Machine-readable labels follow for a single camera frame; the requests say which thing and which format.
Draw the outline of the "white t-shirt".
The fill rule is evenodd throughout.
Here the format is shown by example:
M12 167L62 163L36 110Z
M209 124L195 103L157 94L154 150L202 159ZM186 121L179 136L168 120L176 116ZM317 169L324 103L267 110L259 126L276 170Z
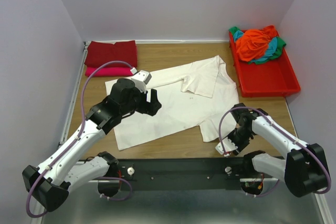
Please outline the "white t-shirt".
M155 116L134 113L114 128L119 150L199 126L204 142L225 137L236 126L225 115L239 103L236 83L220 56L151 72L147 89L162 107Z

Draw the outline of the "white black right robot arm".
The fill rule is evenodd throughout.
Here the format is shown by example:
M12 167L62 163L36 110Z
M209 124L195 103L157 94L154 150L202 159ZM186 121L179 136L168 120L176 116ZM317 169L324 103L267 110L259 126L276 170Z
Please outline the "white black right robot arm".
M246 177L252 178L259 173L270 175L284 182L296 197L330 191L331 176L322 146L308 144L295 137L262 109L239 103L226 114L233 116L238 127L219 138L217 150L223 156L239 154L255 135L263 137L281 154L281 158L272 157L264 151L244 155L240 169Z

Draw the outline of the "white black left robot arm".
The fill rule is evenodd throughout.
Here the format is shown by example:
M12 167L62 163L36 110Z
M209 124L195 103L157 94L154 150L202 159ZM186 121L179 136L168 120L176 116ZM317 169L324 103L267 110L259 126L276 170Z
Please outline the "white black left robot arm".
M157 91L146 90L151 75L140 71L131 78L121 78L112 85L110 94L100 103L82 114L77 131L48 159L37 167L28 165L22 172L28 191L26 212L30 212L30 200L35 198L46 210L55 211L69 193L85 182L103 177L112 179L116 166L108 153L99 154L83 168L74 168L79 158L97 141L104 138L115 126L135 112L156 115L162 107Z

